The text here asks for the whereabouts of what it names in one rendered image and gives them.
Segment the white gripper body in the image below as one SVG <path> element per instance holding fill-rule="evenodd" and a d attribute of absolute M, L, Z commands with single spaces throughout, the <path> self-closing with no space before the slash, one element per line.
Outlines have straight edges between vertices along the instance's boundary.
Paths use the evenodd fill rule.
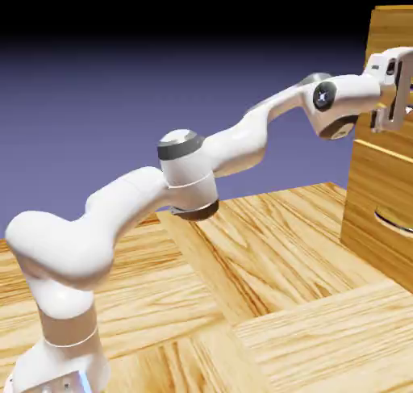
<path fill-rule="evenodd" d="M 369 58 L 381 95 L 371 113 L 372 132 L 396 132 L 413 111 L 413 47 L 389 48 Z"/>

